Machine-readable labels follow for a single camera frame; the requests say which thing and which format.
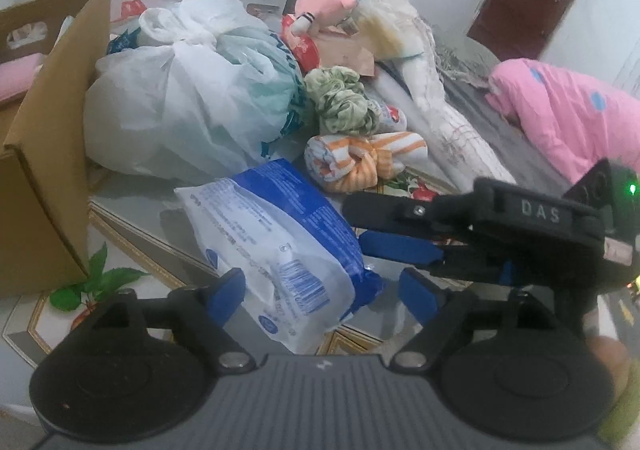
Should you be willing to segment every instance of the barcode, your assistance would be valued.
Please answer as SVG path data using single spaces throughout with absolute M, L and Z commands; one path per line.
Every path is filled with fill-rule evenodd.
M 282 283 L 292 294 L 305 316 L 311 315 L 329 303 L 329 297 L 320 279 L 310 273 L 300 261 L 280 265 L 278 273 Z

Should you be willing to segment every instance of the gray ribbed panel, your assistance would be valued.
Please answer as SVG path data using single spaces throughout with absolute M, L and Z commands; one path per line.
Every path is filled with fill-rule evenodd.
M 104 449 L 60 436 L 42 450 Z M 531 450 L 463 424 L 426 380 L 397 376 L 377 356 L 271 356 L 220 380 L 190 420 L 117 450 Z M 592 438 L 536 450 L 606 450 Z

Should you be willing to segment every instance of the black circular disc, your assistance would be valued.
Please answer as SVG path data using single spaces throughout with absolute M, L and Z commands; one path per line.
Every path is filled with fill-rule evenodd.
M 442 392 L 476 428 L 515 441 L 558 441 L 594 428 L 612 403 L 609 373 L 584 344 L 518 331 L 446 360 Z
M 188 417 L 206 393 L 206 377 L 187 350 L 150 338 L 139 354 L 49 357 L 30 389 L 36 412 L 51 429 L 118 443 L 164 432 Z

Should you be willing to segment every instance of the blue and white package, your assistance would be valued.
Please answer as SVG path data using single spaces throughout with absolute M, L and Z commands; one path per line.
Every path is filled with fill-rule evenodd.
M 384 289 L 353 230 L 286 160 L 175 193 L 207 260 L 244 271 L 244 308 L 293 353 L 315 351 Z

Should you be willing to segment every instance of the brown box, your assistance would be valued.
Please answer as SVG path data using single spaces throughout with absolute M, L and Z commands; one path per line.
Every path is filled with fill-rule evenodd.
M 111 0 L 35 0 L 0 12 L 0 62 L 48 54 L 22 101 L 0 107 L 0 298 L 86 278 L 84 93 L 109 40 Z M 75 20 L 54 48 L 62 21 Z M 7 35 L 44 22 L 16 50 Z

